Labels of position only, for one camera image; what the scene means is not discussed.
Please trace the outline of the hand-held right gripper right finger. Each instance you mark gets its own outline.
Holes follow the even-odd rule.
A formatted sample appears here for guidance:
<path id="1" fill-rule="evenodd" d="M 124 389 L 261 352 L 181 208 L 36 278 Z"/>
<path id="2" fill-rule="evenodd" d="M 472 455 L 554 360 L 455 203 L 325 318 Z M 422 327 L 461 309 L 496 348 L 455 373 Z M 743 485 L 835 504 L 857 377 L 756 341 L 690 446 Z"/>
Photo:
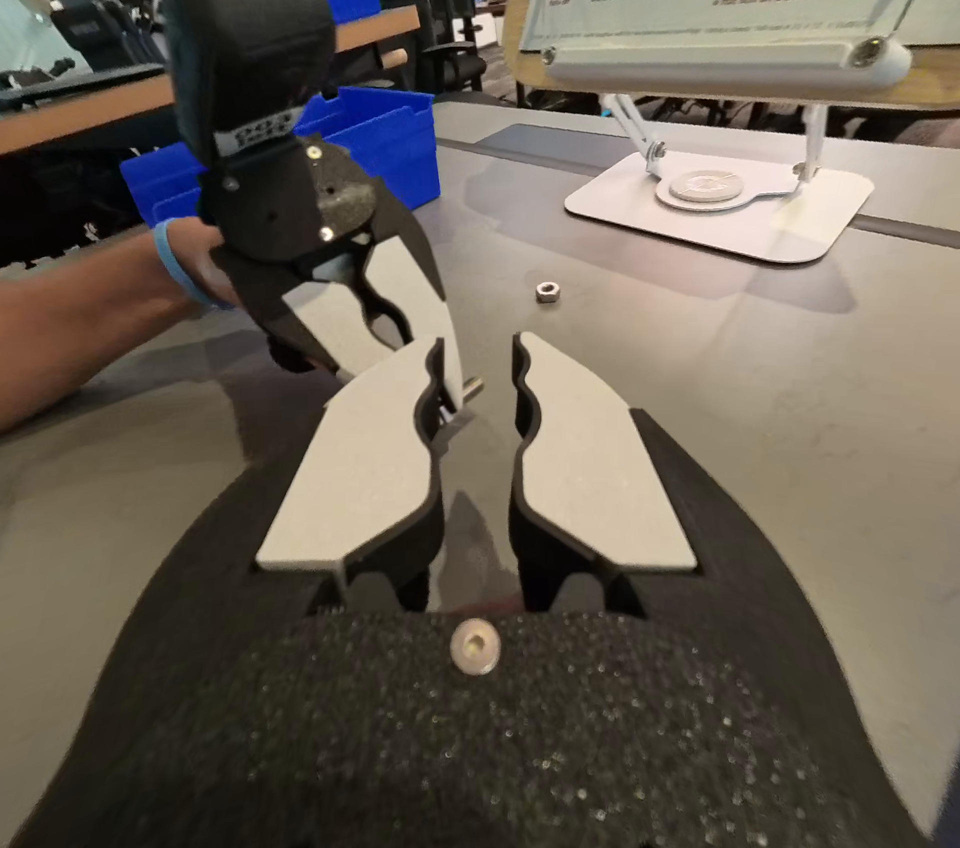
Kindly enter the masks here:
<path id="1" fill-rule="evenodd" d="M 519 444 L 510 546 L 525 598 L 586 575 L 605 598 L 634 577 L 695 578 L 698 557 L 639 425 L 599 374 L 532 331 L 511 341 Z"/>

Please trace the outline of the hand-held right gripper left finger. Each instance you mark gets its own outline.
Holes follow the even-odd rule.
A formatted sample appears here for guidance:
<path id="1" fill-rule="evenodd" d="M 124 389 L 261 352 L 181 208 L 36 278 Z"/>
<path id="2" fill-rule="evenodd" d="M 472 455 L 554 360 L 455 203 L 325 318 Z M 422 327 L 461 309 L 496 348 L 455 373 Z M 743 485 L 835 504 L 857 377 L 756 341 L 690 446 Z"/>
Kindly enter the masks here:
<path id="1" fill-rule="evenodd" d="M 266 572 L 327 572 L 341 591 L 381 574 L 425 599 L 444 539 L 442 339 L 397 350 L 328 402 L 256 555 Z"/>

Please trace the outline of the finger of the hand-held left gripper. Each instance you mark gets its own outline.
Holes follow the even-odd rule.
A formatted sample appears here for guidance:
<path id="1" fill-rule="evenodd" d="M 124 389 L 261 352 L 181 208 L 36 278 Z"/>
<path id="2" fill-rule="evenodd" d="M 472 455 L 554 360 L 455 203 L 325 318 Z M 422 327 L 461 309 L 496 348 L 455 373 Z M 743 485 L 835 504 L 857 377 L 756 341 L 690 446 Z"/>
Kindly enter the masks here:
<path id="1" fill-rule="evenodd" d="M 351 381 L 392 356 L 354 291 L 339 281 L 306 281 L 287 292 L 287 308 L 318 344 L 332 370 Z"/>
<path id="2" fill-rule="evenodd" d="M 396 327 L 403 346 L 443 341 L 442 397 L 448 412 L 460 412 L 464 374 L 450 308 L 412 251 L 399 237 L 375 244 L 366 256 L 362 282 Z"/>

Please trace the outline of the blue plastic bin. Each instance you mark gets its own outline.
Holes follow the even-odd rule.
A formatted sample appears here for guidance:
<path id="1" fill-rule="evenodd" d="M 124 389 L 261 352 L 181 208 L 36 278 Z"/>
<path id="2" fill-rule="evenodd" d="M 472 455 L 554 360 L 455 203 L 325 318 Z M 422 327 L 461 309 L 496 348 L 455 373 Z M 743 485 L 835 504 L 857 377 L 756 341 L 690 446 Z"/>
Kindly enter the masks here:
<path id="1" fill-rule="evenodd" d="M 430 94 L 343 86 L 331 99 L 312 98 L 294 134 L 318 135 L 344 148 L 367 175 L 381 178 L 407 209 L 424 206 L 441 194 Z M 203 170 L 184 143 L 129 158 L 119 170 L 148 227 L 197 214 Z"/>

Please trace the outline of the person's left forearm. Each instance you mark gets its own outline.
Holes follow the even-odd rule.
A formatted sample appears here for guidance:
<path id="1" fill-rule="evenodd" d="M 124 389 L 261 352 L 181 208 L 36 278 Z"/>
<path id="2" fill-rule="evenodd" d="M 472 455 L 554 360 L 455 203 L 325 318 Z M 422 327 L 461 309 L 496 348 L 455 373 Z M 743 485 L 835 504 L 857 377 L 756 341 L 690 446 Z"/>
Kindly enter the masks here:
<path id="1" fill-rule="evenodd" d="M 2 434 L 200 309 L 146 232 L 3 278 Z"/>

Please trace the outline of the person's left hand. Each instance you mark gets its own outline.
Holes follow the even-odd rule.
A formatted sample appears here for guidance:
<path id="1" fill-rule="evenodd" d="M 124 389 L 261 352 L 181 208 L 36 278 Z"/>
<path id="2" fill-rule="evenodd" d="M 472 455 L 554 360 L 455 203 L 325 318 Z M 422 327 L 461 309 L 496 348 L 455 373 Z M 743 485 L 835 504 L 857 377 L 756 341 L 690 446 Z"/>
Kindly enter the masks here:
<path id="1" fill-rule="evenodd" d="M 181 249 L 180 261 L 194 286 L 207 299 L 205 304 L 221 310 L 241 310 L 243 305 L 233 283 L 216 263 L 215 255 L 222 247 L 222 238 L 205 236 Z"/>

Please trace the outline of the long wooden table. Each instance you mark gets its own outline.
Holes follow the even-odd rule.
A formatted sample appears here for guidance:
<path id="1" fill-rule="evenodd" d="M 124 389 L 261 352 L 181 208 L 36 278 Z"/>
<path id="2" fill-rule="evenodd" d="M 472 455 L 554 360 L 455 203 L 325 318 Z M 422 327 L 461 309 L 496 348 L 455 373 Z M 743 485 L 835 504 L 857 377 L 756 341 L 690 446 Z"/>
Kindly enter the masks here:
<path id="1" fill-rule="evenodd" d="M 378 47 L 381 43 L 419 28 L 413 5 L 393 7 L 378 14 L 338 25 L 337 53 Z M 37 109 L 3 113 L 1 155 L 44 146 L 60 139 L 126 121 L 171 106 L 174 88 L 167 74 L 110 86 L 53 100 Z"/>

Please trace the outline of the blue wristband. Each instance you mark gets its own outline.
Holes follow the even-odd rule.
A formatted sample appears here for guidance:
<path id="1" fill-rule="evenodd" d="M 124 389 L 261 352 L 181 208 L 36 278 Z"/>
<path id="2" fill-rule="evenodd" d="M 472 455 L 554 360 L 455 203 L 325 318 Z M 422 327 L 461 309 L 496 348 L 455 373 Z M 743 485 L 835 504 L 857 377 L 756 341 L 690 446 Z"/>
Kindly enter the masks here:
<path id="1" fill-rule="evenodd" d="M 219 307 L 205 303 L 208 299 L 194 285 L 181 262 L 182 249 L 204 237 L 222 239 L 219 230 L 207 226 L 196 216 L 167 219 L 158 223 L 151 231 L 153 247 L 159 262 L 181 294 L 196 305 L 221 310 Z"/>

